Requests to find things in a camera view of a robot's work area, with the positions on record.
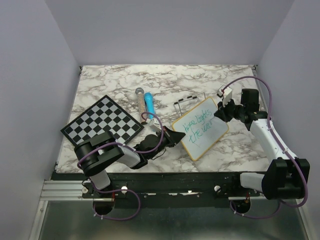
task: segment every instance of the gray floor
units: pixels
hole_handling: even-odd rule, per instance
[[[250,213],[264,216],[277,207],[275,201],[256,200]],[[112,217],[125,217],[133,209],[115,209]],[[93,217],[91,202],[51,202],[41,240],[304,240],[298,211],[283,207],[274,218],[251,220],[233,215],[227,208],[142,209],[128,221]]]

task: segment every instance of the gray wall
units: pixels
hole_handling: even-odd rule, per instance
[[[320,239],[319,13],[318,0],[296,0],[258,68],[273,93],[272,116],[277,131],[299,157],[310,162],[307,207],[317,226],[315,239]]]
[[[43,0],[0,3],[0,235],[28,239],[79,67]]]
[[[257,64],[293,0],[46,0],[83,65]]]

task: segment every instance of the black and white checkered board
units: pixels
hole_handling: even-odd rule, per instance
[[[61,132],[73,145],[111,131],[120,143],[127,144],[144,127],[122,107],[105,95]]]

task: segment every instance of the white marble surface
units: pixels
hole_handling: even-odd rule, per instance
[[[113,65],[84,66],[79,86],[74,99],[69,122],[93,105],[104,95],[110,96],[128,113],[139,119],[135,89],[142,87],[151,92],[154,98],[156,114],[163,124],[171,124],[179,116],[173,102],[190,95],[205,92],[214,98],[218,89],[228,82],[241,77],[253,75],[247,65]],[[240,103],[242,88],[257,88],[253,79],[234,83],[233,99]],[[190,109],[195,102],[185,103],[183,109]],[[203,157],[192,161],[179,143],[174,148],[167,148],[166,153],[149,160],[148,165],[132,170],[115,162],[107,168],[110,173],[140,172],[223,172],[223,171],[265,171],[268,160],[254,136],[247,131],[244,124],[237,120],[228,123],[229,132],[225,134]],[[153,133],[145,127],[130,143],[134,146]],[[80,173],[73,145],[63,139],[58,158],[58,173]]]

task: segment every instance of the white board with wooden edge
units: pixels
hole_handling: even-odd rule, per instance
[[[173,130],[186,134],[181,142],[193,161],[197,161],[229,130],[224,121],[214,116],[217,110],[213,98],[207,97],[172,124]]]

